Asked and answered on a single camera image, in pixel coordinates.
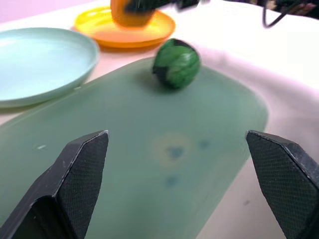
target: green toy fruit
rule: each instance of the green toy fruit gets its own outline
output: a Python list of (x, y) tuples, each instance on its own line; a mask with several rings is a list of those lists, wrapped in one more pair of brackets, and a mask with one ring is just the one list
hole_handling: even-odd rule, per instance
[(199, 55), (193, 47), (172, 38), (158, 51), (153, 65), (153, 74), (165, 86), (179, 89), (194, 80), (200, 65)]

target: translucent green tray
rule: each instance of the translucent green tray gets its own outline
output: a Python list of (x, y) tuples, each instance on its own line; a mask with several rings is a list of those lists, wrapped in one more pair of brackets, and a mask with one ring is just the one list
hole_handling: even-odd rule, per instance
[(267, 110), (203, 67), (172, 92), (134, 62), (0, 127), (0, 225), (65, 144), (107, 129), (103, 183), (87, 239), (194, 239), (248, 159), (244, 135)]

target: white table surface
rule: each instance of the white table surface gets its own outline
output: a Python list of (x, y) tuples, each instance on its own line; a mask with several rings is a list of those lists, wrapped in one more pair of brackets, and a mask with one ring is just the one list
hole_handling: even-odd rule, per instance
[[(78, 14), (104, 5), (108, 2), (99, 0), (8, 22), (0, 24), (0, 31), (24, 27), (70, 29)], [(287, 91), (295, 91), (309, 102), (305, 106), (305, 114), (317, 112), (318, 117), (313, 120), (319, 119), (319, 21), (287, 16), (274, 28), (266, 30), (261, 24), (260, 7), (220, 0), (212, 0), (208, 5), (200, 5), (184, 13), (177, 14), (174, 9), (164, 11), (176, 21), (173, 37), (201, 47), (202, 57), (209, 61), (206, 64), (214, 65), (229, 76), (250, 75), (253, 78), (255, 75), (260, 81), (274, 82)], [(274, 19), (277, 15), (269, 11), (268, 18)], [(99, 64), (89, 81), (154, 53), (153, 50), (139, 53), (101, 52)], [(27, 109), (0, 110), (0, 124)], [(198, 238), (284, 239), (260, 192), (251, 161), (239, 173)]]

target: orange plate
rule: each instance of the orange plate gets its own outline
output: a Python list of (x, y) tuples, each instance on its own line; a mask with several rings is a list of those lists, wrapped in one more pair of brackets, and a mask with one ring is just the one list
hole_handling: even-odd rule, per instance
[(98, 7), (78, 15), (75, 28), (104, 47), (139, 48), (165, 41), (175, 31), (175, 22), (166, 14), (156, 11), (145, 28), (123, 29), (113, 23), (109, 7)]

